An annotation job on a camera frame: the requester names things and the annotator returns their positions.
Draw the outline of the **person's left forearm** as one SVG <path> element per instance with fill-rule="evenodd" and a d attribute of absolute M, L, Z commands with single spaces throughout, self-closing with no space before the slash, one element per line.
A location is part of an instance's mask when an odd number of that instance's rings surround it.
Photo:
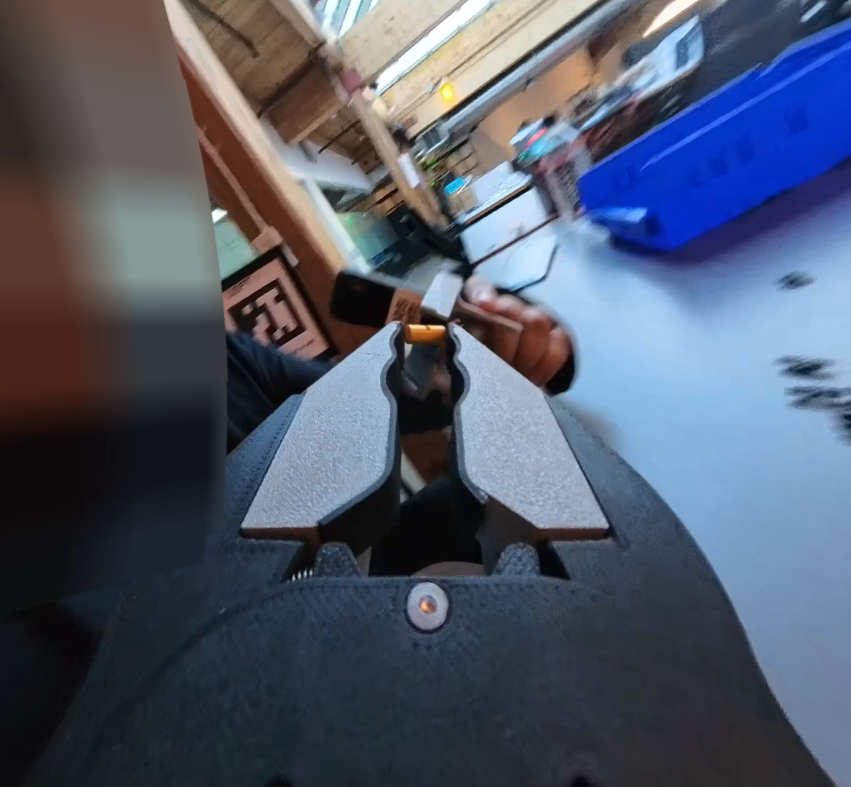
<path fill-rule="evenodd" d="M 569 334 L 553 325 L 544 346 L 555 353 L 558 367 L 540 383 L 552 394 L 566 392 L 576 374 L 576 357 Z M 497 353 L 496 338 L 509 337 L 505 329 L 476 325 L 475 337 Z M 226 454 L 233 452 L 261 423 L 289 398 L 301 395 L 332 367 L 329 362 L 303 360 L 255 341 L 248 334 L 226 334 Z M 450 426 L 449 399 L 433 390 L 420 400 L 402 394 L 399 399 L 403 436 L 443 431 Z"/>

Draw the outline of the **person's left hand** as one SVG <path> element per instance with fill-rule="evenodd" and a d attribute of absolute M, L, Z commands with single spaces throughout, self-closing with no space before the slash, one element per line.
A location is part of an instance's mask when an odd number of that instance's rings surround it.
<path fill-rule="evenodd" d="M 516 329 L 471 324 L 471 333 L 482 344 L 535 386 L 552 395 L 569 391 L 576 376 L 574 342 L 569 331 L 548 311 L 503 292 L 478 276 L 465 282 L 463 298 L 483 312 L 516 324 Z"/>

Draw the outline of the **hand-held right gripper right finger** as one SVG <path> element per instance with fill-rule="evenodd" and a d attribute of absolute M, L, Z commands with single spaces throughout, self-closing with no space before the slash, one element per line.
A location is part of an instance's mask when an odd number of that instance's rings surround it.
<path fill-rule="evenodd" d="M 448 366 L 453 446 L 483 551 L 597 540 L 610 526 L 549 398 L 458 325 Z"/>

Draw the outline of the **blue plastic bin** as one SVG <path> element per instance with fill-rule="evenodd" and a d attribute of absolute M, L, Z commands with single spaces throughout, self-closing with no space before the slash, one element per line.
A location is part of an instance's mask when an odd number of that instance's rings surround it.
<path fill-rule="evenodd" d="M 675 251 L 850 155 L 850 26 L 789 47 L 595 164 L 585 217 Z"/>

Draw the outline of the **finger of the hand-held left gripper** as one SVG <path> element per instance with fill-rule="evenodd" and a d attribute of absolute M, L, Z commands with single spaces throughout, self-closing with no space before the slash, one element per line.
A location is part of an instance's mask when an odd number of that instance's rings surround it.
<path fill-rule="evenodd" d="M 455 303 L 455 325 L 476 335 L 493 331 L 519 335 L 523 331 L 520 323 L 471 303 Z"/>
<path fill-rule="evenodd" d="M 464 279 L 461 275 L 445 270 L 438 272 L 422 297 L 420 322 L 452 321 L 463 286 Z"/>

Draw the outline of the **framed black white tag sign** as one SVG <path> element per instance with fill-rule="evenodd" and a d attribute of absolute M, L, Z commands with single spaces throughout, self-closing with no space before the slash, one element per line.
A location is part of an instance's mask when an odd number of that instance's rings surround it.
<path fill-rule="evenodd" d="M 330 360 L 337 350 L 306 295 L 289 250 L 271 248 L 220 283 L 225 328 L 306 360 Z"/>

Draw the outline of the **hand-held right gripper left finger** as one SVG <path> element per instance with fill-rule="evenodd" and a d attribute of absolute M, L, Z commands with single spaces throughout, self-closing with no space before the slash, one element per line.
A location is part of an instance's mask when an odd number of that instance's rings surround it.
<path fill-rule="evenodd" d="M 385 325 L 308 388 L 240 526 L 256 539 L 365 551 L 397 519 L 403 325 Z"/>

